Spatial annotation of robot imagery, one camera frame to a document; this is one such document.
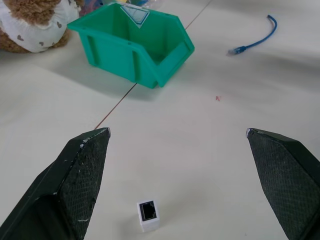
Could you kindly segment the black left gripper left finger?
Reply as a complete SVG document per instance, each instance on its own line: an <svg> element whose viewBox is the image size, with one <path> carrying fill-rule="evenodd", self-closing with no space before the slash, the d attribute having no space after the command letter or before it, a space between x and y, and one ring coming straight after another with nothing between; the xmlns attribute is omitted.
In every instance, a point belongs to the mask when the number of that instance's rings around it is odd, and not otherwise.
<svg viewBox="0 0 320 240"><path fill-rule="evenodd" d="M103 127L70 139L0 226L0 240L84 240L110 137Z"/></svg>

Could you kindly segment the white ethernet coupler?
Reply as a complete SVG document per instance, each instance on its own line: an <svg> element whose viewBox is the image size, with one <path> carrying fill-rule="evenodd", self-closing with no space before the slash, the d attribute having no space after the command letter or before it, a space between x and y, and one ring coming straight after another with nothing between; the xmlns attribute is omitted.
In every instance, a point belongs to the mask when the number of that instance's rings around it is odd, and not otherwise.
<svg viewBox="0 0 320 240"><path fill-rule="evenodd" d="M160 227L160 215L154 200L138 202L137 212L143 233L152 232Z"/></svg>

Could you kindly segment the brown plush toy white cloth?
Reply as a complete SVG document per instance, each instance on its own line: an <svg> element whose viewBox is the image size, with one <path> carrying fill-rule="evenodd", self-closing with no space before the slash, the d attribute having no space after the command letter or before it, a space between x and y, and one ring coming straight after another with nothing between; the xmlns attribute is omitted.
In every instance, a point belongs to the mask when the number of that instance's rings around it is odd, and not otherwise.
<svg viewBox="0 0 320 240"><path fill-rule="evenodd" d="M41 53L65 46L85 0L0 0L0 50Z"/></svg>

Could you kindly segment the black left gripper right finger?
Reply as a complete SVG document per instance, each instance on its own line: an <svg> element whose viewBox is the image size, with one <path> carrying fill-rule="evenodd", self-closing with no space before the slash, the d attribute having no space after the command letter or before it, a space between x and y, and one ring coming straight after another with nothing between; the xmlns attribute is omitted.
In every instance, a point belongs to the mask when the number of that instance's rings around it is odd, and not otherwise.
<svg viewBox="0 0 320 240"><path fill-rule="evenodd" d="M320 240L320 161L298 140L248 128L258 177L288 240Z"/></svg>

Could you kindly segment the green plastic storage bin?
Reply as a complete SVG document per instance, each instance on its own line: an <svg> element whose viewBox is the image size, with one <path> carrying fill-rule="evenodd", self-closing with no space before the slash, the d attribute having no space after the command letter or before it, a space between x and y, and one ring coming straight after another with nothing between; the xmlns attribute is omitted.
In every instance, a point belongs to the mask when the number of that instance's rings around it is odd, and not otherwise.
<svg viewBox="0 0 320 240"><path fill-rule="evenodd" d="M180 19L128 3L110 3L71 22L87 61L147 88L163 87L195 47Z"/></svg>

